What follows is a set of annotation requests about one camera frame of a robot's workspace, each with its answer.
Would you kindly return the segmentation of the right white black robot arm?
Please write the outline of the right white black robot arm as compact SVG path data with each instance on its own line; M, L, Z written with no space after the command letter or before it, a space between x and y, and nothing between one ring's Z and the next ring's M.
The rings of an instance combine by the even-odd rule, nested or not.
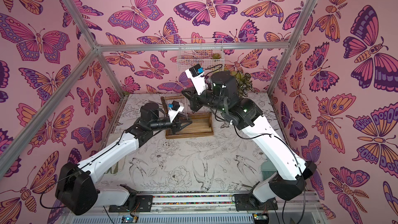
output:
M298 156L280 138L253 100L239 97L235 77L227 71L216 72L212 74L211 85L208 86L201 67L192 67L185 74L193 83L193 87L182 91L190 102L191 110L197 111L206 106L214 113L219 112L223 121L236 131L242 131L245 139L254 141L276 168L271 178L251 189L249 199L256 203L272 198L290 201L303 194L306 180L317 169L316 164Z

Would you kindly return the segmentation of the wooden jewelry display stand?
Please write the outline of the wooden jewelry display stand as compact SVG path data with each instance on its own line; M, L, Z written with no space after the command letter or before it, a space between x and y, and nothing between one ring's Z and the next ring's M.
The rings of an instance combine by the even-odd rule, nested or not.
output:
M179 119L190 119L192 124L189 125L189 129L184 132L172 133L171 130L167 130L165 134L166 139L188 139L188 138L200 138L206 136L213 136L214 130L212 127L212 116L210 112L200 110L199 112L192 112L189 108L189 101L183 95L177 96L162 96L161 103L163 109L168 114L167 105L173 101L178 101L184 105L184 110L182 111L182 116Z

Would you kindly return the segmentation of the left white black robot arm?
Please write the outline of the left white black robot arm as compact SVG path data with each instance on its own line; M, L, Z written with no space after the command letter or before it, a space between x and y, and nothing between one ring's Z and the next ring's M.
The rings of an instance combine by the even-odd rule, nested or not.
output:
M105 172L126 155L138 150L163 130L177 133L192 122L183 120L184 105L173 101L163 117L155 102L140 108L140 117L123 131L113 143L77 164L68 162L60 171L55 196L75 215L82 215L93 207L115 207L131 211L137 206L137 192L127 185L116 189L97 189L96 183Z

